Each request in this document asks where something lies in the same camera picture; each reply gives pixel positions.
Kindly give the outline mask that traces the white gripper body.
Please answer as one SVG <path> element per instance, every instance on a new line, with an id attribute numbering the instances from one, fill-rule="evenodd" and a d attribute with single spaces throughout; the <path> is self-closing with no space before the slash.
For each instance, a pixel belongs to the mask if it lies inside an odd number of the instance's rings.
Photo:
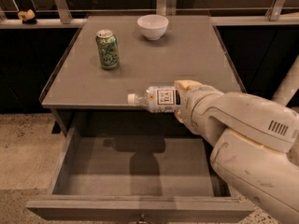
<path id="1" fill-rule="evenodd" d="M 190 87 L 186 92 L 180 92 L 180 108 L 183 124 L 193 133 L 205 135 L 205 113 L 211 104 L 221 96 L 223 92 L 215 88 L 201 84 Z"/>

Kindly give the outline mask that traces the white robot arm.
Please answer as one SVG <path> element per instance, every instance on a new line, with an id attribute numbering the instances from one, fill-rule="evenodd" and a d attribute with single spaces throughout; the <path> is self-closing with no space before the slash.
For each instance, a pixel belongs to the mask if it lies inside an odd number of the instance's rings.
<path id="1" fill-rule="evenodd" d="M 213 146 L 217 175 L 281 224 L 299 224 L 299 166 L 287 157 L 298 137 L 298 113 L 193 80 L 177 80 L 175 87 L 176 118 Z"/>

